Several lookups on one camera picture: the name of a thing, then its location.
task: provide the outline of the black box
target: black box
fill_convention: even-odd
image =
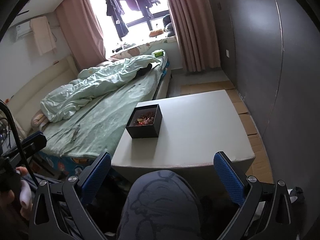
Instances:
[[[155,119],[153,124],[136,126],[136,120],[147,112],[155,113]],[[159,131],[162,121],[162,114],[159,105],[140,106],[136,107],[127,123],[126,129],[131,138],[157,138],[159,137]]]

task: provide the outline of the wardrobe door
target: wardrobe door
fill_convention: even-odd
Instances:
[[[241,97],[262,135],[275,102],[282,63],[276,0],[228,0]]]
[[[283,31],[279,91],[263,136],[274,180],[303,189],[304,233],[320,213],[320,32],[296,0],[277,0]]]
[[[236,86],[236,51],[228,0],[209,0],[216,26],[221,68]]]

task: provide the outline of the pink curtain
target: pink curtain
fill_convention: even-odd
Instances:
[[[63,0],[56,8],[56,14],[81,70],[106,60],[102,29],[90,0]]]
[[[216,29],[209,0],[168,0],[184,68],[220,67]]]

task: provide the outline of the candy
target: candy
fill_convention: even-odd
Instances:
[[[143,114],[137,119],[136,125],[142,126],[142,125],[153,124],[154,119],[155,119],[155,114],[153,112],[148,112],[146,114]]]

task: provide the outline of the window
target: window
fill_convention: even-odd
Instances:
[[[160,0],[161,4],[153,5],[150,8],[150,12],[155,18],[153,20],[143,17],[140,11],[130,10],[126,1],[121,0],[120,3],[125,12],[122,19],[127,24],[129,33],[125,37],[119,38],[112,18],[106,15],[107,5],[105,0],[90,1],[104,33],[106,56],[111,55],[112,50],[118,48],[122,42],[137,44],[143,40],[147,40],[151,30],[164,28],[162,18],[169,14],[167,0]]]

